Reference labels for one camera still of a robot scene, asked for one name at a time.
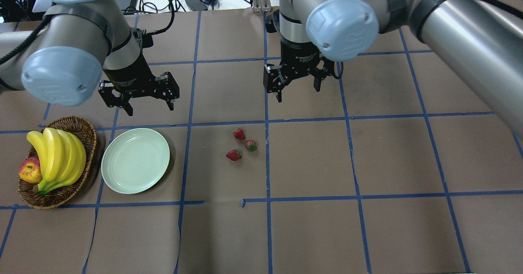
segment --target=bunch of bananas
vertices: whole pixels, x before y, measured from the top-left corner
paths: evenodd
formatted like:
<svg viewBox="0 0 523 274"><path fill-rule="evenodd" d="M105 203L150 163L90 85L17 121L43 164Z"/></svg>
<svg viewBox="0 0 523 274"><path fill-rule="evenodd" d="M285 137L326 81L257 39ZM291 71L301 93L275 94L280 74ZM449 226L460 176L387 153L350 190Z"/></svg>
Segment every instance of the bunch of bananas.
<svg viewBox="0 0 523 274"><path fill-rule="evenodd" d="M82 142L73 134L47 127L43 133L30 131L27 140L40 159L42 181L38 194L75 183L85 168L86 153Z"/></svg>

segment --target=brown basket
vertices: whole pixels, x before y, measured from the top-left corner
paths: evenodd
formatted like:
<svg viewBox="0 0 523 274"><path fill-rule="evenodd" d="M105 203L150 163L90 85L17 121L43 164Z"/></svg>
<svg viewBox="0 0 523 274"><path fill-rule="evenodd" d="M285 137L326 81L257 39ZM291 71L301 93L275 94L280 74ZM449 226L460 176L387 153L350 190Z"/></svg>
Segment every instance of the brown basket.
<svg viewBox="0 0 523 274"><path fill-rule="evenodd" d="M97 134L95 128L89 121L79 116L64 116L60 119L52 121L47 125L47 127L61 129L78 137L78 139L84 145L85 152L87 154L86 164L84 172L75 183L54 189L45 196L41 196L33 192L34 184L27 183L26 181L19 179L18 194L20 194L20 197L24 203L33 209L52 209L54 207L63 205L73 198L73 196L75 196L80 191L80 189L82 189L82 186L84 186L84 183L88 179L97 146ZM34 147L31 146L27 158L34 157L36 155L37 153Z"/></svg>

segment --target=apple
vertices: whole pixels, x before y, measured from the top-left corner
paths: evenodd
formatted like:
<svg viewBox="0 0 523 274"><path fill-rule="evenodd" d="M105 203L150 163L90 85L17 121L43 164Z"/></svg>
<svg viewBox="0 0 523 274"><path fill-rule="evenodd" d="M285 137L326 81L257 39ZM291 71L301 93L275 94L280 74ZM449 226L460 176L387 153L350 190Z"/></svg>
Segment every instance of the apple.
<svg viewBox="0 0 523 274"><path fill-rule="evenodd" d="M42 172L40 171L40 159L38 157L30 157L26 159L20 169L18 175L23 181L28 183L38 184L42 181Z"/></svg>

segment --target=round plate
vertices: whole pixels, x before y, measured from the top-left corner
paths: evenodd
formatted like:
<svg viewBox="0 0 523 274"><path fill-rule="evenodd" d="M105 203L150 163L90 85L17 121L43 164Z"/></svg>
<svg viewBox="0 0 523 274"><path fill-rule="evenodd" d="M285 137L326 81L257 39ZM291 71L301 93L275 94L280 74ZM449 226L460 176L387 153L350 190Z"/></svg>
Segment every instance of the round plate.
<svg viewBox="0 0 523 274"><path fill-rule="evenodd" d="M131 129L107 147L101 160L103 181L115 192L136 194L155 185L169 164L169 145L152 129Z"/></svg>

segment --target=red strawberry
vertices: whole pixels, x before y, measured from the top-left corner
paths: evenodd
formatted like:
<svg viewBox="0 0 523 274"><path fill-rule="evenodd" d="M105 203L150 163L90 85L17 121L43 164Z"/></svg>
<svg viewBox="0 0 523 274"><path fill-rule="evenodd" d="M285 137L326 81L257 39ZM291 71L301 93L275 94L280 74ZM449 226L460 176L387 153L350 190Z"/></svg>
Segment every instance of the red strawberry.
<svg viewBox="0 0 523 274"><path fill-rule="evenodd" d="M239 140L245 140L245 133L243 132L243 129L241 129L241 128L234 130L232 135L234 135L234 137Z"/></svg>
<svg viewBox="0 0 523 274"><path fill-rule="evenodd" d="M237 149L233 149L232 151L227 153L226 157L232 161L237 161L241 159L241 152Z"/></svg>
<svg viewBox="0 0 523 274"><path fill-rule="evenodd" d="M254 142L254 140L248 140L245 143L245 149L247 149L247 151L256 151L258 147L256 146L256 142Z"/></svg>

